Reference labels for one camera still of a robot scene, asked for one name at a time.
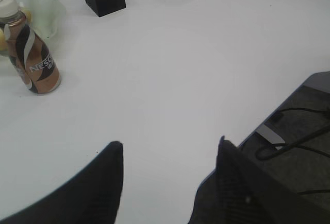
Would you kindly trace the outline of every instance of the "white tabletop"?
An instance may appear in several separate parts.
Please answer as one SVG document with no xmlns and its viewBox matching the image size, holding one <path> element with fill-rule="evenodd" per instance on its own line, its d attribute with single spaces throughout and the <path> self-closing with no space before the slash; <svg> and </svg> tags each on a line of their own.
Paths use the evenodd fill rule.
<svg viewBox="0 0 330 224">
<path fill-rule="evenodd" d="M 0 216 L 46 196 L 108 142 L 124 144 L 117 223 L 187 223 L 218 140 L 239 144 L 309 75 L 330 70 L 330 0 L 85 0 L 51 45 L 53 93 L 0 59 Z"/>
</svg>

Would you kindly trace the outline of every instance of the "bottle cap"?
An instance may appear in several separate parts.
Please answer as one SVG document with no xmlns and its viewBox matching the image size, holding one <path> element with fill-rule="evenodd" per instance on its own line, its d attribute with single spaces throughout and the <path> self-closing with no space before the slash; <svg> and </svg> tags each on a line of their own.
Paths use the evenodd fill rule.
<svg viewBox="0 0 330 224">
<path fill-rule="evenodd" d="M 0 18 L 10 17 L 19 10 L 16 0 L 0 0 Z"/>
</svg>

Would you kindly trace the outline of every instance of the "black cable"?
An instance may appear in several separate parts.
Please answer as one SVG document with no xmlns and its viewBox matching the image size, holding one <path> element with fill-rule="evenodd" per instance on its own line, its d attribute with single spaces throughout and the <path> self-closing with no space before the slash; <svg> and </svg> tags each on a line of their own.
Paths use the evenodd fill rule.
<svg viewBox="0 0 330 224">
<path fill-rule="evenodd" d="M 312 112 L 312 113 L 318 113 L 323 114 L 326 118 L 330 119 L 330 109 L 327 110 L 314 110 L 310 108 L 301 108 L 301 107 L 293 107 L 293 108 L 286 108 L 282 110 L 276 111 L 277 113 L 287 112 L 287 111 L 305 111 L 305 112 Z"/>
<path fill-rule="evenodd" d="M 276 113 L 282 113 L 282 112 L 286 112 L 286 111 L 306 111 L 306 112 L 312 112 L 312 113 L 317 113 L 317 114 L 323 114 L 326 118 L 330 119 L 330 109 L 327 109 L 325 111 L 323 110 L 313 110 L 313 109 L 308 109 L 308 108 L 286 108 L 286 109 L 282 109 L 277 111 Z M 314 149 L 314 148 L 310 148 L 310 147 L 306 147 L 303 146 L 301 144 L 308 142 L 309 140 L 312 140 L 318 136 L 324 135 L 326 133 L 330 132 L 330 125 L 323 127 L 322 129 L 319 129 L 299 140 L 297 140 L 296 142 L 292 143 L 292 144 L 285 144 L 285 143 L 278 143 L 278 144 L 272 144 L 271 146 L 273 148 L 276 147 L 282 147 L 282 149 L 280 149 L 279 151 L 269 155 L 269 156 L 261 156 L 260 154 L 264 151 L 267 150 L 269 148 L 269 146 L 263 146 L 261 148 L 259 148 L 256 153 L 255 153 L 255 157 L 257 159 L 259 159 L 260 161 L 266 161 L 266 160 L 270 160 L 272 158 L 275 158 L 277 156 L 280 156 L 281 154 L 293 149 L 293 148 L 299 148 L 299 149 L 304 149 L 307 151 L 311 151 L 314 153 L 318 153 L 322 156 L 325 156 L 327 158 L 330 158 L 330 154 L 325 153 L 323 151 Z M 304 192 L 298 192 L 299 195 L 303 196 L 303 195 L 311 195 L 311 194 L 321 194 L 321 193 L 330 193 L 330 189 L 316 189 L 316 190 L 311 190 L 311 191 L 304 191 Z"/>
<path fill-rule="evenodd" d="M 281 154 L 291 150 L 292 148 L 295 148 L 295 147 L 298 147 L 299 145 L 303 144 L 303 143 L 306 143 L 308 142 L 309 140 L 312 140 L 314 138 L 317 138 L 318 136 L 321 136 L 321 135 L 324 135 L 326 133 L 330 132 L 330 125 L 320 129 L 320 130 L 317 130 L 299 140 L 297 140 L 296 142 L 292 143 L 292 144 L 286 144 L 285 146 L 283 146 L 282 149 L 280 149 L 279 151 L 273 153 L 273 154 L 270 154 L 268 156 L 262 156 L 260 155 L 260 153 L 262 153 L 264 150 L 267 150 L 269 147 L 268 146 L 264 146 L 264 147 L 261 147 L 259 148 L 256 153 L 255 153 L 255 156 L 258 160 L 260 161 L 267 161 L 267 160 L 270 160 L 272 158 L 275 158 L 277 156 L 280 156 Z M 313 151 L 313 152 L 316 152 L 321 154 L 323 152 L 319 151 L 319 150 L 315 150 L 315 149 L 312 149 L 312 148 L 308 148 L 307 150 L 310 150 L 310 151 Z"/>
<path fill-rule="evenodd" d="M 315 189 L 312 191 L 298 192 L 299 195 L 310 195 L 316 193 L 330 193 L 330 189 Z"/>
</svg>

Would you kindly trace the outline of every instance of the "clear glass bowl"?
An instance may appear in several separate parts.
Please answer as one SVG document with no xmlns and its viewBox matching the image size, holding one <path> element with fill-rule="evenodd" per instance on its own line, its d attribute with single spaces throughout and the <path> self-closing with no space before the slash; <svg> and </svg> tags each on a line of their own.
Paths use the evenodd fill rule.
<svg viewBox="0 0 330 224">
<path fill-rule="evenodd" d="M 66 10 L 59 0 L 17 0 L 21 8 L 31 12 L 30 27 L 44 40 L 52 38 Z"/>
</svg>

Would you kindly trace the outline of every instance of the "yellow fruit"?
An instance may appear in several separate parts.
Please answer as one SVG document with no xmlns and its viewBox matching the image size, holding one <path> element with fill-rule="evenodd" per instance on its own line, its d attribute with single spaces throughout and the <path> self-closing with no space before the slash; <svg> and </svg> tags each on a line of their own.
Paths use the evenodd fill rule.
<svg viewBox="0 0 330 224">
<path fill-rule="evenodd" d="M 8 46 L 7 46 L 7 42 L 6 42 L 6 38 L 5 38 L 5 34 L 4 32 L 0 29 L 0 51 L 1 50 L 7 50 Z"/>
<path fill-rule="evenodd" d="M 25 9 L 25 8 L 21 8 L 21 11 L 25 14 L 25 16 L 27 18 L 27 22 L 30 24 L 31 19 L 32 19 L 31 11 L 29 11 L 28 9 Z"/>
</svg>

